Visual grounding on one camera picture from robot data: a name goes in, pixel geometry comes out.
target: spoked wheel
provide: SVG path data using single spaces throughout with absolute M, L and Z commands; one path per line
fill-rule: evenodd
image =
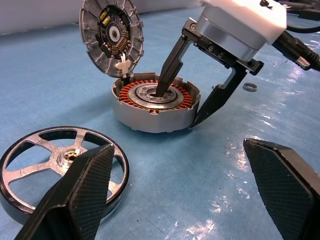
M 74 139 L 74 143 L 68 146 L 57 146 L 51 142 L 63 139 Z M 87 151 L 87 149 L 82 147 L 83 142 L 90 142 L 98 146 L 105 144 L 112 144 L 114 146 L 114 157 L 122 168 L 123 178 L 119 184 L 113 181 L 109 182 L 108 190 L 111 192 L 111 195 L 106 196 L 103 216 L 105 217 L 114 210 L 121 199 L 129 179 L 129 163 L 124 151 L 112 139 L 97 131 L 73 126 L 59 126 L 45 128 L 24 136 L 14 143 L 1 158 L 0 202 L 7 214 L 20 224 L 24 224 L 36 208 L 18 198 L 11 190 L 10 183 L 48 170 L 53 170 L 63 176 L 73 160 L 78 155 Z M 27 166 L 19 170 L 7 170 L 8 165 L 17 156 L 34 146 L 39 146 L 50 151 L 49 161 Z

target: blue work surface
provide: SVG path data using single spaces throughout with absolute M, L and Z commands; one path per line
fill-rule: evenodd
M 198 19 L 201 11 L 143 14 L 144 57 L 134 71 L 160 73 L 188 17 Z M 294 17 L 289 21 L 309 24 Z M 298 37 L 320 53 L 319 33 Z M 320 79 L 318 72 L 301 70 L 269 45 L 255 59 L 265 66 L 243 83 L 257 84 L 256 92 L 241 84 L 222 109 L 195 128 L 150 134 L 116 120 L 115 79 L 92 64 L 77 25 L 3 35 L 0 154 L 19 138 L 54 126 L 85 127 L 116 141 L 129 160 L 129 183 L 121 204 L 101 221 L 97 240 L 280 240 L 242 143 L 257 138 L 291 147 L 320 173 Z M 229 75 L 193 46 L 183 61 L 179 76 L 198 86 L 201 103 Z M 12 162 L 13 168 L 44 155 L 25 155 Z M 42 172 L 14 182 L 12 189 L 36 203 L 56 180 Z M 14 239 L 20 229 L 0 208 L 1 240 Z

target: metal cover plate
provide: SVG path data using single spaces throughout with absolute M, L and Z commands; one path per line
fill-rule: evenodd
M 131 75 L 143 56 L 143 22 L 130 0 L 84 0 L 79 27 L 82 42 L 97 68 L 113 78 L 123 77 L 116 67 L 122 53 Z

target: screw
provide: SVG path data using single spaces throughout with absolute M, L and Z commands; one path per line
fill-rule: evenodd
M 214 45 L 210 45 L 210 46 L 208 47 L 208 50 L 209 50 L 210 52 L 213 52 L 213 51 L 215 50 L 215 46 L 214 46 Z
M 195 23 L 192 23 L 192 24 L 190 25 L 190 28 L 191 28 L 192 31 L 196 30 L 196 24 L 195 24 Z
M 224 56 L 225 56 L 225 53 L 224 53 L 223 51 L 219 52 L 219 54 L 218 54 L 218 57 L 219 57 L 219 58 L 222 59 Z

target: silver metal flange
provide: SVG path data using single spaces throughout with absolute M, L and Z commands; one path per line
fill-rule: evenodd
M 51 142 L 61 139 L 74 139 L 74 143 L 69 146 L 56 146 Z M 14 143 L 2 156 L 0 160 L 0 202 L 11 218 L 20 224 L 24 224 L 36 207 L 18 198 L 11 190 L 10 183 L 50 169 L 63 176 L 75 158 L 87 151 L 87 149 L 82 147 L 84 141 L 99 146 L 105 144 L 112 144 L 114 146 L 114 157 L 122 167 L 123 178 L 121 183 L 109 182 L 108 190 L 111 192 L 111 195 L 106 196 L 103 216 L 105 217 L 117 207 L 129 179 L 129 163 L 123 150 L 112 139 L 97 131 L 73 126 L 59 126 L 45 128 L 24 136 Z M 8 165 L 18 155 L 34 146 L 40 146 L 50 151 L 49 161 L 27 166 L 19 170 L 7 170 Z
M 162 97 L 154 94 L 159 75 L 135 73 L 124 86 L 121 79 L 112 86 L 112 108 L 116 118 L 133 130 L 148 133 L 173 132 L 188 128 L 194 121 L 200 91 L 190 82 L 176 77 Z
M 110 77 L 131 75 L 143 56 L 143 22 L 130 0 L 84 0 L 79 26 L 87 53 L 97 68 Z

